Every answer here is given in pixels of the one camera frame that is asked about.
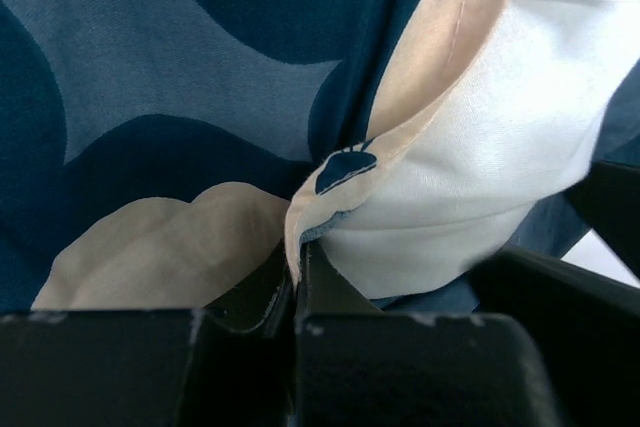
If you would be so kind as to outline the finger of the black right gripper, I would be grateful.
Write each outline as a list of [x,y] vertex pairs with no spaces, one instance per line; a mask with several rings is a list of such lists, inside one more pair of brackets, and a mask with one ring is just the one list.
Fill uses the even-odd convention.
[[[566,199],[639,271],[639,170],[595,162]],[[639,423],[639,291],[550,256],[504,247],[470,272],[484,312],[533,337],[572,426]]]

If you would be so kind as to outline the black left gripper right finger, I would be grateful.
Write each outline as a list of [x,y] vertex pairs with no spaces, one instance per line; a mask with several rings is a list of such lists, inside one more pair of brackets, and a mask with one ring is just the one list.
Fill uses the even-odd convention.
[[388,314],[305,245],[297,293],[301,426],[556,426],[540,354],[496,314]]

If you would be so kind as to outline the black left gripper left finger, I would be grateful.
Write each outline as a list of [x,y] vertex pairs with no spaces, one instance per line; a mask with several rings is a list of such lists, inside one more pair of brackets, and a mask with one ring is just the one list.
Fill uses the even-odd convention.
[[5,426],[283,426],[292,285],[281,249],[203,308],[1,317]]

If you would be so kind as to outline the white pillow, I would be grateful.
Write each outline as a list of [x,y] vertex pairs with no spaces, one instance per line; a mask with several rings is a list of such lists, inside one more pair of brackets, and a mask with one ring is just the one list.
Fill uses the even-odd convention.
[[368,134],[383,176],[320,241],[366,297],[439,289],[510,239],[548,245],[549,198],[637,153],[639,0],[420,0]]

